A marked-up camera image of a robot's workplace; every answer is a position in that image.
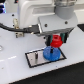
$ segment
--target metal plate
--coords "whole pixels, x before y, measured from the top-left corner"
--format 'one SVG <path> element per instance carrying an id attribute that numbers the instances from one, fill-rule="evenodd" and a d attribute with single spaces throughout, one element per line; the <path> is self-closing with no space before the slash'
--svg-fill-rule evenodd
<path id="1" fill-rule="evenodd" d="M 47 63 L 51 63 L 50 61 L 46 60 L 43 57 L 43 49 L 38 50 L 38 51 L 32 51 L 32 52 L 26 53 L 26 58 L 27 58 L 28 65 L 29 65 L 30 68 L 41 66 L 41 65 L 44 65 L 44 64 L 47 64 Z M 60 59 L 57 60 L 57 61 L 64 60 L 64 59 L 66 59 L 66 57 L 64 56 L 64 54 L 61 51 Z"/>
<path id="2" fill-rule="evenodd" d="M 49 33 L 52 31 L 52 33 L 57 30 L 58 33 L 64 33 L 70 31 L 70 28 L 74 28 L 77 24 L 77 17 L 75 13 L 73 14 L 73 17 L 69 20 L 64 20 L 55 15 L 47 15 L 47 16 L 41 16 L 39 17 L 39 22 L 41 25 L 42 33 Z"/>

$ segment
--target cable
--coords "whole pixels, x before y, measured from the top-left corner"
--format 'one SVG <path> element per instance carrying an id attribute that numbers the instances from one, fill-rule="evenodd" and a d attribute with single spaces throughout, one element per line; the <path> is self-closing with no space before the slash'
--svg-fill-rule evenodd
<path id="1" fill-rule="evenodd" d="M 23 29 L 14 29 L 14 28 L 10 28 L 10 27 L 7 27 L 3 24 L 0 23 L 0 27 L 5 29 L 5 30 L 8 30 L 8 31 L 12 31 L 12 32 L 24 32 Z"/>
<path id="2" fill-rule="evenodd" d="M 7 27 L 7 26 L 3 25 L 2 23 L 0 23 L 0 28 L 8 30 L 8 31 L 12 31 L 12 32 L 23 32 L 23 33 L 32 33 L 33 32 L 34 34 L 40 33 L 38 25 L 32 25 L 32 27 L 23 28 L 23 29 L 14 29 L 14 28 Z"/>

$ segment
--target black cable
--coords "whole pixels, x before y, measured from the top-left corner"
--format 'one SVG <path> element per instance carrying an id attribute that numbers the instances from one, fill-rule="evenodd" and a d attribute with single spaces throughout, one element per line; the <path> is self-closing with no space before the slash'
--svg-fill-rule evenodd
<path id="1" fill-rule="evenodd" d="M 28 28 L 23 28 L 23 29 L 15 29 L 15 28 L 11 28 L 11 27 L 7 27 L 5 25 L 3 25 L 2 23 L 0 23 L 0 28 L 8 30 L 8 31 L 12 31 L 12 32 L 23 32 L 23 33 L 34 33 L 34 34 L 39 34 L 39 26 L 38 25 L 32 25 L 32 27 L 28 27 Z"/>
<path id="2" fill-rule="evenodd" d="M 12 31 L 12 32 L 24 32 L 23 29 L 14 29 L 14 28 L 10 28 L 10 27 L 7 27 L 3 24 L 0 23 L 0 27 L 5 29 L 5 30 L 8 30 L 8 31 Z"/>

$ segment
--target blue block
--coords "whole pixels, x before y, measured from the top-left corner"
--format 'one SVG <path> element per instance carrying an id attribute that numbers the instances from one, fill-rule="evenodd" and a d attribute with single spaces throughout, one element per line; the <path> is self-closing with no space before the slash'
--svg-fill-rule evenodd
<path id="1" fill-rule="evenodd" d="M 58 48 L 53 48 L 53 53 L 50 53 L 51 46 L 48 46 L 43 51 L 43 56 L 46 60 L 57 61 L 60 58 L 61 52 Z"/>

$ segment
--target table surface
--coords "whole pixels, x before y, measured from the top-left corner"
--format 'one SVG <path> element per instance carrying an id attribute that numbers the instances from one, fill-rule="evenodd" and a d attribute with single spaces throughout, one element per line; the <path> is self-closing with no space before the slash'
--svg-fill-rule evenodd
<path id="1" fill-rule="evenodd" d="M 12 14 L 0 15 L 0 22 L 13 27 Z M 67 57 L 66 60 L 46 64 L 30 69 L 25 58 L 25 53 L 45 47 L 43 37 L 26 34 L 25 37 L 16 39 L 15 33 L 0 29 L 0 84 L 15 82 L 38 74 L 56 70 L 65 66 L 84 61 L 84 33 L 76 27 L 70 34 L 67 44 L 61 46 L 61 50 Z"/>

